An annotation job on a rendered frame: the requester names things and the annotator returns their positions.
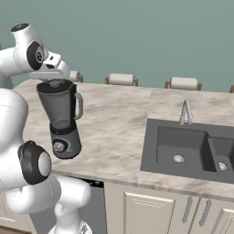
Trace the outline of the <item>dark grey dishwasher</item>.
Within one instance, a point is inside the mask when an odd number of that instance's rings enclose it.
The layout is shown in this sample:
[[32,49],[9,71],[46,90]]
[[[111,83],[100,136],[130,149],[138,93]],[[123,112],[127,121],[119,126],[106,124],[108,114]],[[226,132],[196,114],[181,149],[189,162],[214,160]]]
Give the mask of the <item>dark grey dishwasher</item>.
[[[102,181],[85,179],[90,185],[90,201],[80,209],[81,217],[89,224],[93,234],[108,234],[104,199],[104,184]],[[37,234],[48,234],[56,224],[54,208],[30,214]]]

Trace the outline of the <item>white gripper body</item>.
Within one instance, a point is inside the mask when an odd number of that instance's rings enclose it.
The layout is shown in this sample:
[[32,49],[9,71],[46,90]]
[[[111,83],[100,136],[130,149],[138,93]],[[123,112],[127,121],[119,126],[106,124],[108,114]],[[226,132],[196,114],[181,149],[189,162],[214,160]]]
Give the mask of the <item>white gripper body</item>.
[[42,67],[34,72],[30,72],[28,77],[31,79],[53,80],[67,79],[70,75],[70,68],[61,60],[58,65],[44,63]]

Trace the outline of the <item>dark blender lid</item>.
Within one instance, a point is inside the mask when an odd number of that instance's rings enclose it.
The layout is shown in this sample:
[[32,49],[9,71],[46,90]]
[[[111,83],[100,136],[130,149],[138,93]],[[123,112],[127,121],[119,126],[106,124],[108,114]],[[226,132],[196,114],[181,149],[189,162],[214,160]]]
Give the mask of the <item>dark blender lid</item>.
[[37,85],[37,91],[41,93],[61,93],[73,89],[75,84],[70,80],[48,80]]

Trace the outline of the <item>cream cupboard door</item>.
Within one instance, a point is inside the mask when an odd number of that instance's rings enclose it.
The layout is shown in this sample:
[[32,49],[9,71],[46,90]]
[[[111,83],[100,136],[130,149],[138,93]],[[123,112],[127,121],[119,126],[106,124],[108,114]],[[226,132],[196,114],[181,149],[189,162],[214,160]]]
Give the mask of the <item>cream cupboard door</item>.
[[[198,198],[165,191],[106,183],[108,234],[188,234]],[[193,204],[182,222],[187,198]]]
[[10,210],[3,193],[0,194],[0,226],[37,234],[30,216],[28,214],[17,214]]
[[[204,226],[199,226],[207,200],[212,201]],[[189,234],[234,234],[234,203],[201,198]]]

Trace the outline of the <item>silver tap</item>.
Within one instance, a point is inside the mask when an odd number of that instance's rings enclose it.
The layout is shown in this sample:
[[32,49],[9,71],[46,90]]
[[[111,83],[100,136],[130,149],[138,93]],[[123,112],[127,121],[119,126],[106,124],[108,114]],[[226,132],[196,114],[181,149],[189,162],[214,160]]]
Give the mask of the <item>silver tap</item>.
[[194,115],[192,113],[189,100],[184,100],[179,123],[181,125],[184,125],[186,122],[188,124],[191,124],[193,121],[193,117]]

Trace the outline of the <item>dark grey double sink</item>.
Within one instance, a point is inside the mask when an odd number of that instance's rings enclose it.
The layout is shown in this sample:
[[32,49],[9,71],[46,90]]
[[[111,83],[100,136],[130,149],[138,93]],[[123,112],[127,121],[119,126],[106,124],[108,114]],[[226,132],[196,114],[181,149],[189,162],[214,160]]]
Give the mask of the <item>dark grey double sink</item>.
[[141,169],[234,184],[234,127],[148,119]]

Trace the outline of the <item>grey blender with dark base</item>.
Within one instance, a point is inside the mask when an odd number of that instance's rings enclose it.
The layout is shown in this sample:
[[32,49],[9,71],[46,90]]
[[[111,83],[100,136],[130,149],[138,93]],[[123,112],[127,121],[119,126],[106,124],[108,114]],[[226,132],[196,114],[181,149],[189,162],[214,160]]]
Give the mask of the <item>grey blender with dark base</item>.
[[59,159],[74,158],[81,151],[76,121],[83,114],[83,98],[77,93],[77,85],[61,93],[37,94],[49,119],[53,154]]

